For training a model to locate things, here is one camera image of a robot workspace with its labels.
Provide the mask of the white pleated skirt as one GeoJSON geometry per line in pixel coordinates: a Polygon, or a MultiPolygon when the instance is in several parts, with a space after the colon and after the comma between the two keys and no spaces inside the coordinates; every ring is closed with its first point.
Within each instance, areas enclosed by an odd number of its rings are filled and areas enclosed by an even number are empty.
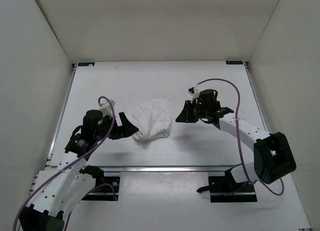
{"type": "Polygon", "coordinates": [[[167,138],[171,132],[172,115],[167,99],[152,99],[139,104],[128,116],[138,128],[132,138],[135,141],[150,141],[167,138]]]}

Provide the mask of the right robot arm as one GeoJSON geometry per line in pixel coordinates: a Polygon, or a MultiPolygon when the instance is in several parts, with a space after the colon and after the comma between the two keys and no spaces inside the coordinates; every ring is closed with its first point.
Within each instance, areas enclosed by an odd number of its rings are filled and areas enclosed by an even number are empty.
{"type": "Polygon", "coordinates": [[[214,125],[246,145],[253,152],[253,162],[241,163],[224,172],[224,186],[236,191],[242,184],[261,182],[269,185],[296,170],[297,164],[287,137],[281,133],[261,130],[247,121],[237,118],[229,107],[222,107],[214,89],[196,91],[176,118],[177,123],[196,123],[214,125]]]}

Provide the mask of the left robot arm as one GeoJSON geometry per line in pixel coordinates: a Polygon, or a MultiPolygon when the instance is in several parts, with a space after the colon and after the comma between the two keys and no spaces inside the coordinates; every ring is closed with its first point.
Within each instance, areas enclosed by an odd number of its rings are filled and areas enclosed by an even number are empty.
{"type": "Polygon", "coordinates": [[[41,184],[18,213],[24,231],[61,231],[73,208],[89,193],[106,186],[104,171],[88,165],[91,154],[106,138],[118,140],[138,132],[121,112],[121,125],[100,110],[86,112],[65,147],[55,173],[41,184]]]}

